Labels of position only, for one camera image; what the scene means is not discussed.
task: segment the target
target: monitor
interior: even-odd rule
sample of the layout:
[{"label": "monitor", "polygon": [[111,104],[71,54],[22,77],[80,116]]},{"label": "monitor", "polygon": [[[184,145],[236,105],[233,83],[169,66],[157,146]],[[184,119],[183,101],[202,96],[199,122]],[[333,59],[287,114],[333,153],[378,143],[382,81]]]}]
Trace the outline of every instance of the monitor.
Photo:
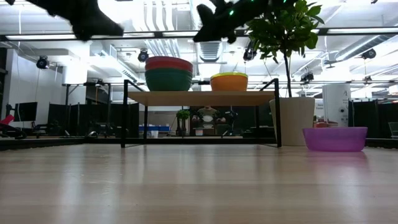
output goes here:
[{"label": "monitor", "polygon": [[36,112],[37,112],[37,102],[17,103],[15,104],[14,121],[35,121]]}]

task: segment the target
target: green bowl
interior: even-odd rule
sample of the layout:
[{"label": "green bowl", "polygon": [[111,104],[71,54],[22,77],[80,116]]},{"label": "green bowl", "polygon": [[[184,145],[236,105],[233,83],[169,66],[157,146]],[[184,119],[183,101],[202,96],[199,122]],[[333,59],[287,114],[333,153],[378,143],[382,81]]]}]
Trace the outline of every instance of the green bowl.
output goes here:
[{"label": "green bowl", "polygon": [[157,68],[145,72],[150,91],[188,91],[192,77],[191,72],[175,68]]}]

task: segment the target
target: yellow bowl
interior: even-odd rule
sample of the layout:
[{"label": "yellow bowl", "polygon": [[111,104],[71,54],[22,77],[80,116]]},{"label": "yellow bowl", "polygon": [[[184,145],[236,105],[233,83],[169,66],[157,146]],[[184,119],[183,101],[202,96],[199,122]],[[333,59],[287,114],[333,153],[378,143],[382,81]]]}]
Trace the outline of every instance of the yellow bowl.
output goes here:
[{"label": "yellow bowl", "polygon": [[210,85],[213,91],[246,91],[248,76],[240,72],[223,72],[213,75]]}]

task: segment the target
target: shelf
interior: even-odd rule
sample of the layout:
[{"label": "shelf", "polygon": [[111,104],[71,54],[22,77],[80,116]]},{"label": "shelf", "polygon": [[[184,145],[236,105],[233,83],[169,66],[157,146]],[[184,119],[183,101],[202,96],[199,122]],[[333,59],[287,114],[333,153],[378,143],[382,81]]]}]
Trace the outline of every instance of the shelf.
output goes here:
[{"label": "shelf", "polygon": [[146,91],[129,92],[145,106],[259,106],[274,99],[273,91]]}]

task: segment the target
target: white planter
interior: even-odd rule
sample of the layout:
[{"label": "white planter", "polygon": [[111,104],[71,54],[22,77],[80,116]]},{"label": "white planter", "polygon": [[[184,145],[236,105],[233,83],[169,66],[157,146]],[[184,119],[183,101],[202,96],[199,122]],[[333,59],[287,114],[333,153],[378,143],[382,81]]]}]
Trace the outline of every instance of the white planter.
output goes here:
[{"label": "white planter", "polygon": [[[269,102],[276,135],[275,100]],[[315,99],[280,98],[280,126],[283,146],[305,146],[303,128],[313,127]]]}]

